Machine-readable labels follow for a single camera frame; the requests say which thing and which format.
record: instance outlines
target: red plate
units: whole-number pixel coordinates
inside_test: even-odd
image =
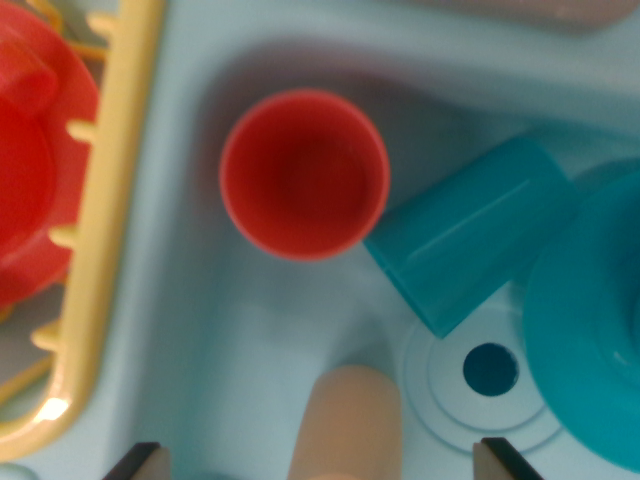
[[[65,127],[93,120],[97,104],[91,74],[64,40],[0,0],[0,308],[67,271],[71,252],[47,232],[76,222],[89,147]]]

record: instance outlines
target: drain hole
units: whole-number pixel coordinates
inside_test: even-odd
[[[474,391],[486,397],[507,393],[518,380],[518,361],[497,343],[485,343],[464,360],[464,379]]]

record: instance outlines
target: teal plate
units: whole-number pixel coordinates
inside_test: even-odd
[[[588,448],[640,471],[640,174],[588,200],[540,257],[524,308],[533,377]]]

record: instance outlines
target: teal cup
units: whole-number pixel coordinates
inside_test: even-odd
[[[385,213],[365,245],[443,338],[531,264],[579,204],[553,159],[516,138]]]

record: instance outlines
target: light blue plastic sink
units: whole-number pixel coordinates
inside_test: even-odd
[[[224,211],[217,165],[251,104],[314,86],[379,127],[389,206],[525,132],[587,194],[640,167],[638,45],[639,15],[575,35],[399,2],[170,1],[100,382],[60,441],[18,463],[43,480],[98,480],[156,440],[175,480],[284,480],[315,379],[359,362],[405,394],[405,480],[470,480],[471,444],[495,435],[545,478],[637,479],[562,430],[536,391],[519,333],[526,275],[447,337],[447,368],[423,358],[417,382],[445,391],[412,405],[407,349],[438,345],[366,249],[314,264],[261,252]],[[518,393],[447,404],[439,376],[464,390],[465,349],[498,337],[520,363]],[[438,408],[464,432],[429,423]]]

